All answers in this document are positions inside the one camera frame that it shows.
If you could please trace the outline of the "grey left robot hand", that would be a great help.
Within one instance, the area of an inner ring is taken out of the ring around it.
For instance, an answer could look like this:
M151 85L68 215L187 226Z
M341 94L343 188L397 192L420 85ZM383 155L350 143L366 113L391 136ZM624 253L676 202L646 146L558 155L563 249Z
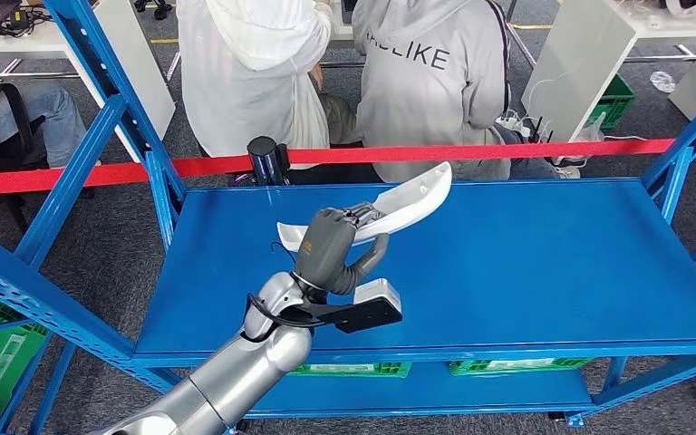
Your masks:
M294 277L324 292L350 294L387 251L390 235L380 233L358 260L349 266L344 263L359 227L379 215L380 211L369 203L346 209L319 210L309 223L297 251Z

